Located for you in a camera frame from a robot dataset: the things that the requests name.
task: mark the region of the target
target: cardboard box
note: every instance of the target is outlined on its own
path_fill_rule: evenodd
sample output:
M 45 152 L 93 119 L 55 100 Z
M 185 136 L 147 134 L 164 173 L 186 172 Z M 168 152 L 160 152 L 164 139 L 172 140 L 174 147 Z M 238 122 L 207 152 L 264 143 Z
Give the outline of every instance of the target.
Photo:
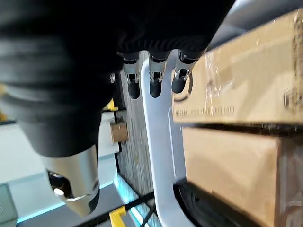
M 176 122 L 302 123 L 303 10 L 280 17 L 200 58 Z
M 303 226 L 303 136 L 182 132 L 187 181 L 262 227 Z
M 128 141 L 127 125 L 126 123 L 112 124 L 112 140 L 113 143 Z

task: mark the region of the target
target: gray carpet floor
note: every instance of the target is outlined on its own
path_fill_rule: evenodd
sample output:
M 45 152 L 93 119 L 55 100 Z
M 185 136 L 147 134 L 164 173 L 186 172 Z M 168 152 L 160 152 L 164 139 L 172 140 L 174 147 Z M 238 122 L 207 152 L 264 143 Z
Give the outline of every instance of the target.
M 140 68 L 146 58 L 148 58 L 147 52 L 142 52 L 139 61 Z M 118 154 L 120 174 L 137 193 L 147 194 L 153 191 L 153 185 L 142 95 L 140 94 L 138 99 L 132 100 L 128 95 L 123 71 L 121 79 L 127 110 L 117 112 L 117 118 L 119 121 L 127 123 L 129 140 L 122 144 L 122 152 Z

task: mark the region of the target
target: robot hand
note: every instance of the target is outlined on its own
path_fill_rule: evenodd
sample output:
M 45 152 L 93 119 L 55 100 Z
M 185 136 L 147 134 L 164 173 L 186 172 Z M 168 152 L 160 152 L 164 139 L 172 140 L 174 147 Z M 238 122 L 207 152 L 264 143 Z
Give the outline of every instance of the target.
M 1 0 L 0 108 L 41 156 L 55 195 L 91 213 L 99 198 L 100 110 L 111 99 L 110 73 L 124 67 L 140 95 L 139 52 L 150 54 L 150 93 L 158 97 L 166 59 L 179 49 L 172 89 L 181 92 L 234 0 Z

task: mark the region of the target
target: yellow bracket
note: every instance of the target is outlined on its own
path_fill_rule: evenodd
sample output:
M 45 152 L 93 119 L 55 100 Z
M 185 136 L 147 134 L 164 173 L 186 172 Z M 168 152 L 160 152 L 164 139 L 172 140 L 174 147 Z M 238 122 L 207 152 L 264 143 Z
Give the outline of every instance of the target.
M 109 213 L 110 223 L 112 227 L 125 227 L 125 224 L 122 220 L 122 216 L 126 215 L 125 207 L 120 207 Z
M 110 100 L 110 102 L 107 104 L 106 108 L 104 109 L 108 109 L 108 110 L 111 110 L 111 111 L 115 111 L 115 110 L 118 110 L 118 107 L 115 107 L 115 104 L 114 104 L 114 100 Z

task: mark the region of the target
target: gray panel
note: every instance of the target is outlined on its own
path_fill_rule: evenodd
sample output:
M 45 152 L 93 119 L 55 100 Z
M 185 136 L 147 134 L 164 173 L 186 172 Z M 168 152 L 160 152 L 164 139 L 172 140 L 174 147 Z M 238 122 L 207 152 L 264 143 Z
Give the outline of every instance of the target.
M 0 185 L 0 224 L 11 220 L 16 221 L 17 217 L 16 208 L 8 185 Z
M 84 218 L 78 216 L 64 205 L 35 218 L 18 223 L 17 227 L 72 227 L 95 218 L 115 207 L 122 206 L 123 204 L 116 187 L 111 184 L 100 189 L 100 198 L 95 211 Z

